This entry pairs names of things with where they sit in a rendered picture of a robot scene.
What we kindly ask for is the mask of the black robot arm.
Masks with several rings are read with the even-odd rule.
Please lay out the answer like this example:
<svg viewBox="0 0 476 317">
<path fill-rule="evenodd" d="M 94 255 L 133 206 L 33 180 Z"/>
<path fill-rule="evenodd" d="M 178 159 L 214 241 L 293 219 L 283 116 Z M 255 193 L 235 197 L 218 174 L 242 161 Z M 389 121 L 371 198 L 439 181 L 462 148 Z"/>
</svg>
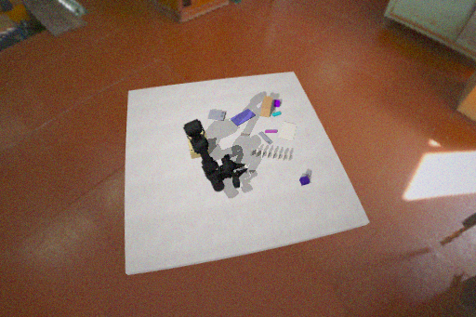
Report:
<svg viewBox="0 0 476 317">
<path fill-rule="evenodd" d="M 197 154 L 200 153 L 203 159 L 201 163 L 206 179 L 211 182 L 211 185 L 215 192 L 222 192 L 225 186 L 219 174 L 228 175 L 231 173 L 231 170 L 233 169 L 232 160 L 229 160 L 228 157 L 224 157 L 221 159 L 222 165 L 218 166 L 218 162 L 214 161 L 213 158 L 209 156 L 209 153 L 207 151 L 209 143 L 205 138 L 205 131 L 200 120 L 198 121 L 198 119 L 195 119 L 193 121 L 190 121 L 189 123 L 184 124 L 183 129 L 187 138 L 192 138 L 189 140 L 192 145 L 193 151 Z M 200 134 L 202 131 L 203 135 Z M 219 171 L 220 168 L 222 168 L 223 170 L 221 171 L 221 173 Z"/>
</svg>

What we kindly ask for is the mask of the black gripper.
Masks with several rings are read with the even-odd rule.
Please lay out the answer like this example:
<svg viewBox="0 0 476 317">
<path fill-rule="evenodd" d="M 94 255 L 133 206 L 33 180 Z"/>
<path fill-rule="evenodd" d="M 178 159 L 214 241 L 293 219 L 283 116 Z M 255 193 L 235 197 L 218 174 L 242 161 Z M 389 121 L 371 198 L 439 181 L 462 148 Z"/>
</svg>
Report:
<svg viewBox="0 0 476 317">
<path fill-rule="evenodd" d="M 226 154 L 224 157 L 228 157 L 228 159 L 230 160 L 230 156 L 228 154 Z M 232 161 L 232 164 L 233 164 L 233 170 L 235 169 L 238 169 L 238 168 L 241 168 L 243 166 L 245 166 L 245 164 L 237 164 L 235 163 L 234 161 Z M 220 175 L 220 178 L 222 180 L 224 180 L 225 178 L 231 178 L 232 177 L 232 184 L 234 186 L 235 189 L 238 189 L 240 188 L 240 180 L 239 180 L 239 177 L 246 171 L 248 170 L 248 168 L 245 168 L 245 169 L 242 169 L 242 170 L 236 170 L 236 172 L 233 172 L 233 170 L 231 170 L 231 173 L 226 175 L 226 174 L 219 174 Z"/>
</svg>

